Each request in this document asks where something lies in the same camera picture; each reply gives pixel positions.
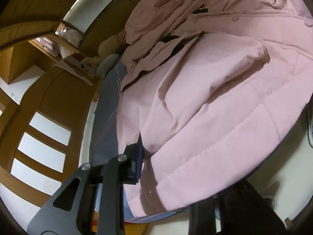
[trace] wooden cabinet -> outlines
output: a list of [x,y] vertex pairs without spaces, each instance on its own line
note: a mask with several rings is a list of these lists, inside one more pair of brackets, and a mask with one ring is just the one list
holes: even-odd
[[10,84],[33,65],[47,71],[53,64],[53,59],[25,41],[0,52],[0,77]]

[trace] metal screw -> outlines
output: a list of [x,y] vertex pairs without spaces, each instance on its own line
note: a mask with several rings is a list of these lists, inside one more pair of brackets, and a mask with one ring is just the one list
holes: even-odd
[[119,155],[117,157],[117,160],[119,160],[120,162],[126,161],[127,160],[127,155]]
[[82,169],[82,170],[88,170],[88,169],[90,169],[90,168],[91,168],[90,163],[84,163],[84,164],[82,164],[82,166],[81,166],[81,169]]

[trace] frosted glass panel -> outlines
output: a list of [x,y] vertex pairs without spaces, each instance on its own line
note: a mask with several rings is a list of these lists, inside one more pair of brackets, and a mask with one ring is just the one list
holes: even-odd
[[61,186],[61,182],[46,177],[14,159],[11,174],[31,187],[52,195]]
[[45,118],[39,113],[35,113],[29,124],[50,138],[53,138],[66,146],[68,145],[71,132],[56,123],[53,123],[51,120]]
[[24,133],[18,150],[51,169],[63,172],[65,154]]

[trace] pillow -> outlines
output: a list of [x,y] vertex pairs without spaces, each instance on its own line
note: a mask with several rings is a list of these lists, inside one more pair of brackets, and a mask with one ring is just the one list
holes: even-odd
[[119,54],[111,54],[107,56],[97,68],[97,76],[105,76],[109,70],[116,64],[120,58]]

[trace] striped cloth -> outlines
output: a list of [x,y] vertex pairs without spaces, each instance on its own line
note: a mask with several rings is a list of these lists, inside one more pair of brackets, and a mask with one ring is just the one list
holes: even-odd
[[117,43],[119,46],[123,47],[126,45],[126,30],[125,28],[117,34]]

